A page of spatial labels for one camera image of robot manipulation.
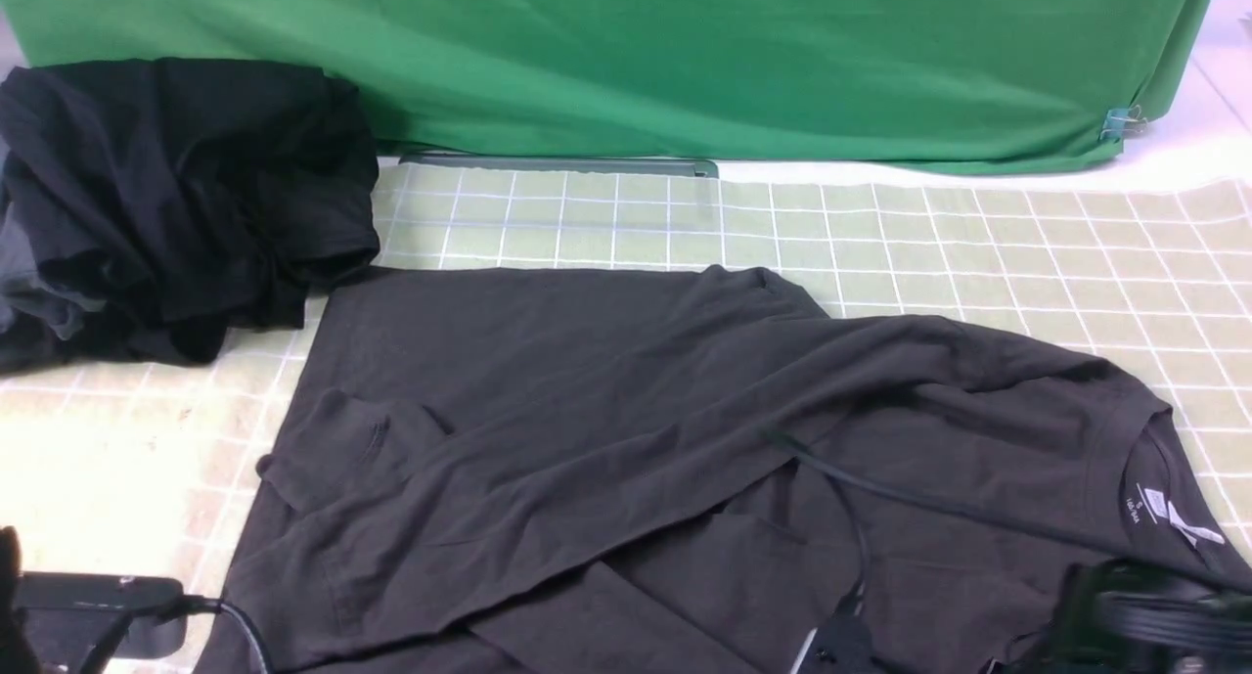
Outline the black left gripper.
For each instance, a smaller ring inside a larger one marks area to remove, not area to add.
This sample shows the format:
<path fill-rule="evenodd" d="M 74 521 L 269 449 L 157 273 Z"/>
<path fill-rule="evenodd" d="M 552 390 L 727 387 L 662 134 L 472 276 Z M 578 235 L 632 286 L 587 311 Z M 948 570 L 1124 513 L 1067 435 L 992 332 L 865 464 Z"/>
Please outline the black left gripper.
<path fill-rule="evenodd" d="M 1 530 L 1 673 L 40 673 L 14 603 L 20 579 L 20 541 L 14 527 Z"/>

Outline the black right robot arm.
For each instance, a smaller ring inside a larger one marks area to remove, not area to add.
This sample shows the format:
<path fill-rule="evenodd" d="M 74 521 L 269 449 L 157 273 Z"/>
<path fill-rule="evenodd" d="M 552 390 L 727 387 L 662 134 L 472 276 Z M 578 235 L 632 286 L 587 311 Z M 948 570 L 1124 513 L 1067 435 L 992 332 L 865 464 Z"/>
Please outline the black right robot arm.
<path fill-rule="evenodd" d="M 1019 673 L 1248 673 L 1249 593 L 1171 568 L 1067 568 L 1045 634 Z"/>

